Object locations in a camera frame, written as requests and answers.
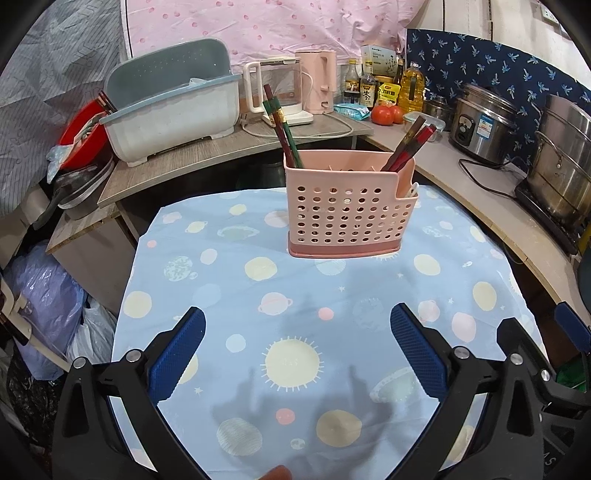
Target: chopsticks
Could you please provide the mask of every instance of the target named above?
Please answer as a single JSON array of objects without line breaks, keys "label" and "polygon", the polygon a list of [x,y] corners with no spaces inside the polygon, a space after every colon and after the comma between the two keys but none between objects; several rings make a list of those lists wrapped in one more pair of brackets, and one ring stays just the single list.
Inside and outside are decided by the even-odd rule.
[{"label": "chopsticks", "polygon": [[105,109],[105,112],[108,114],[115,113],[117,108],[113,105],[113,102],[107,97],[107,94],[101,90],[99,92],[99,96],[96,98],[96,103],[98,103],[102,108]]},{"label": "chopsticks", "polygon": [[287,125],[285,115],[283,115],[279,99],[273,95],[271,85],[268,83],[263,85],[263,89],[265,90],[267,100],[263,100],[262,104],[267,115],[273,120],[273,128],[275,129],[275,133],[285,154],[285,163],[289,168],[304,168],[300,154],[297,151],[296,142],[291,135],[291,129],[289,125]]},{"label": "chopsticks", "polygon": [[423,128],[404,148],[402,153],[394,160],[388,171],[399,172],[406,165],[407,161],[413,158],[427,140],[435,133],[437,127],[433,124]]},{"label": "chopsticks", "polygon": [[424,123],[425,117],[419,115],[417,119],[414,121],[414,123],[411,125],[411,128],[408,130],[407,134],[396,147],[396,150],[394,150],[394,153],[390,155],[390,158],[386,162],[386,165],[383,166],[381,171],[390,171],[390,167],[392,167],[392,164],[404,151],[408,143],[417,135],[419,129],[423,126]]}]

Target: tomato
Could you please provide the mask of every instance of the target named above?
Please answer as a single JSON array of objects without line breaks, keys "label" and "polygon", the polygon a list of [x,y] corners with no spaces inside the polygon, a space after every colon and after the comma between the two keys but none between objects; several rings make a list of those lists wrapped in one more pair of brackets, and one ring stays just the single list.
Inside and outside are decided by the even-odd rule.
[{"label": "tomato", "polygon": [[395,124],[401,124],[404,122],[404,119],[402,118],[405,114],[405,111],[402,110],[399,106],[391,106],[390,107],[390,111],[392,112],[392,114],[394,115],[394,120],[393,122]]},{"label": "tomato", "polygon": [[378,125],[392,125],[394,114],[390,107],[377,105],[371,110],[371,121]]}]

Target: gray striped cloth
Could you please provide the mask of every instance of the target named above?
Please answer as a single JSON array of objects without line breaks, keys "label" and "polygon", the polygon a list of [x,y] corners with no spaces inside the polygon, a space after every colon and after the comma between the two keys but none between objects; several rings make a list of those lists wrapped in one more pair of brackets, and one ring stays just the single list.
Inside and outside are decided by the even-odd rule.
[{"label": "gray striped cloth", "polygon": [[0,218],[47,172],[45,156],[119,61],[119,0],[56,0],[0,77]]}]

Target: blue patterned curtain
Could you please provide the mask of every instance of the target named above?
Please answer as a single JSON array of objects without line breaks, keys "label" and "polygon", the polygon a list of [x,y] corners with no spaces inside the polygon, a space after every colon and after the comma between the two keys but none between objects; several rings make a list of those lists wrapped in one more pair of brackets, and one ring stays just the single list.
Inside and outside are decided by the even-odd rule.
[{"label": "blue patterned curtain", "polygon": [[527,171],[537,148],[534,132],[540,116],[532,106],[544,107],[546,95],[559,95],[591,114],[591,91],[556,67],[497,42],[435,30],[408,30],[408,62],[426,76],[427,98],[442,95],[448,102],[462,94],[466,83],[491,87],[518,109],[515,163]]}]

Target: rice cooker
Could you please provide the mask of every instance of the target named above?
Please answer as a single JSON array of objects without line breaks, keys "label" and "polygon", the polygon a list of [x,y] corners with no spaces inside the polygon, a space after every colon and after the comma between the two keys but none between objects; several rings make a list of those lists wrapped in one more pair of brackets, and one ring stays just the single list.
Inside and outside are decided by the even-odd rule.
[{"label": "rice cooker", "polygon": [[484,164],[499,165],[512,151],[517,109],[504,98],[476,85],[466,85],[458,98],[449,141]]}]

